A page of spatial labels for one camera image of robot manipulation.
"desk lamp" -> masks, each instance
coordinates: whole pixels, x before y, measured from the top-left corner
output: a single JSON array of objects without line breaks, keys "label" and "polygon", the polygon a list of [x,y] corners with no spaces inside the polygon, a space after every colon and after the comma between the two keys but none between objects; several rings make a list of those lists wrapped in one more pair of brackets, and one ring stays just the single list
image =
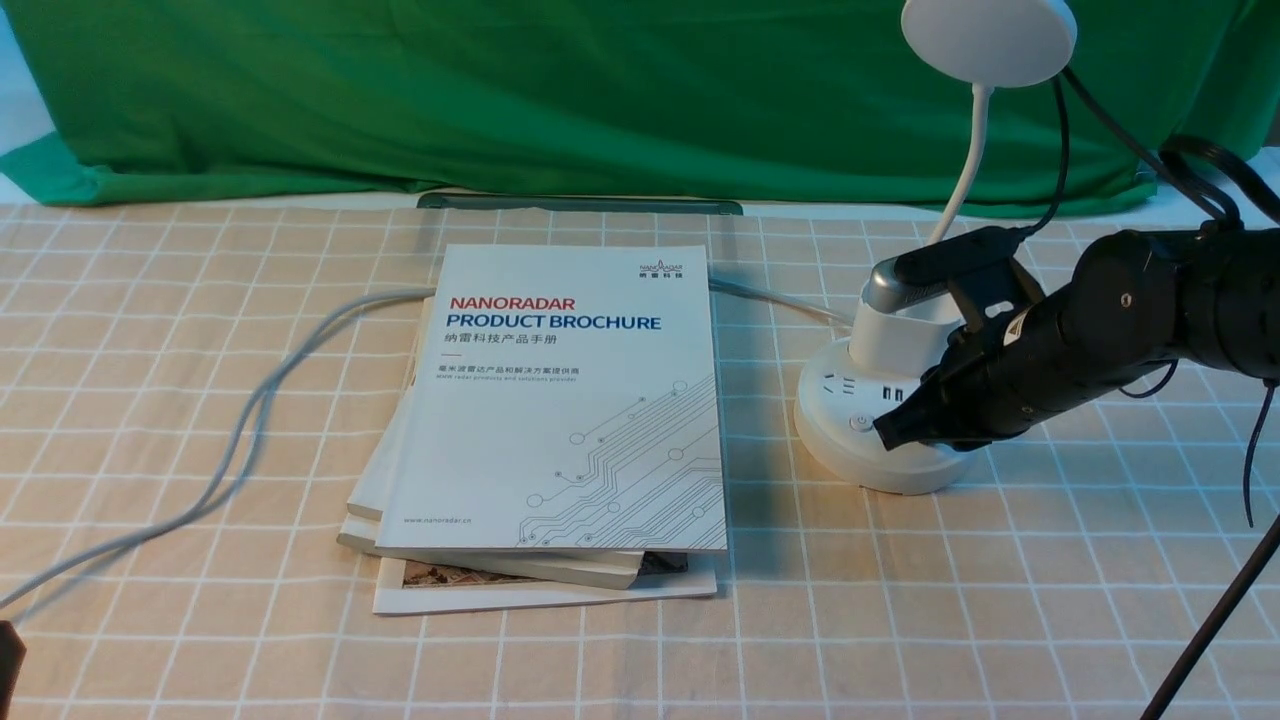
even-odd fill
[{"label": "desk lamp", "polygon": [[[973,86],[969,155],[927,245],[941,241],[982,163],[987,108],[996,88],[1057,76],[1075,49],[1076,24],[1061,0],[908,0],[902,35],[938,72]],[[946,292],[920,301],[887,265],[863,286],[850,337],[808,361],[796,388],[795,423],[818,462],[859,486],[902,495],[933,492],[961,477],[972,454],[905,445],[887,451],[876,418],[900,405],[937,363],[963,322]]]}]

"green backdrop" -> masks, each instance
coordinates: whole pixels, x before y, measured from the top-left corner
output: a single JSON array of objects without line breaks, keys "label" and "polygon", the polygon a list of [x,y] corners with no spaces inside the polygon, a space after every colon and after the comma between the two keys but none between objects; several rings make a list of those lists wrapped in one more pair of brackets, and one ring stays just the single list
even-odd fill
[{"label": "green backdrop", "polygon": [[[938,204],[969,88],[902,0],[0,0],[58,132],[0,159],[45,204],[425,191]],[[1149,146],[1252,156],[1280,3],[1073,0],[1073,67]],[[1069,211],[1149,196],[1071,97]],[[997,92],[966,208],[1039,211],[1048,86]]]}]

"stack of brochures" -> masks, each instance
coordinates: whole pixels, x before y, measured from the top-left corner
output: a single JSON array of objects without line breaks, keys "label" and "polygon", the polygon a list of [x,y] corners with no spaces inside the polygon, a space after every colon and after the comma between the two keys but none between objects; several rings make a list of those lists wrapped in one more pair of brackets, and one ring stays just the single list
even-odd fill
[{"label": "stack of brochures", "polygon": [[338,534],[374,612],[713,594],[709,300],[704,246],[447,246]]}]

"beige tablecloth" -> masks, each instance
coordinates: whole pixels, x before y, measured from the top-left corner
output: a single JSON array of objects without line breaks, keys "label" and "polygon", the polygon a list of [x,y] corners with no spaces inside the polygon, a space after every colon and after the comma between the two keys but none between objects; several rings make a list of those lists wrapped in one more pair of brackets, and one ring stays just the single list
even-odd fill
[{"label": "beige tablecloth", "polygon": [[[723,277],[852,311],[873,259],[929,229],[173,205],[0,222],[3,588],[188,506],[282,355],[342,301],[431,282],[444,242],[707,242]],[[1108,229],[1053,224],[1023,256],[1052,288]],[[1261,537],[1239,489],[1257,383],[1187,366],[1153,400],[1108,396],[980,451],[955,487],[893,497],[836,482],[795,437],[800,369],[837,331],[714,310],[719,597],[374,618],[376,564],[334,537],[397,402],[417,313],[399,306],[289,378],[224,511],[12,609],[29,646],[14,717],[1130,719]],[[1277,573],[1174,716],[1280,716]]]}]

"robotic arm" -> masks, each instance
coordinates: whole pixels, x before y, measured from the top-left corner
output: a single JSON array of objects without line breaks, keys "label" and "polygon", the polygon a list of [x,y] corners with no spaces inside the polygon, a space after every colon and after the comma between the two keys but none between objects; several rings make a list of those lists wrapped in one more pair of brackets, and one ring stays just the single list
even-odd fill
[{"label": "robotic arm", "polygon": [[945,286],[965,319],[920,387],[874,420],[886,450],[1014,438],[1176,360],[1280,380],[1280,229],[1123,231],[1048,296],[1014,259],[1019,242],[983,228],[879,269],[902,288]]}]

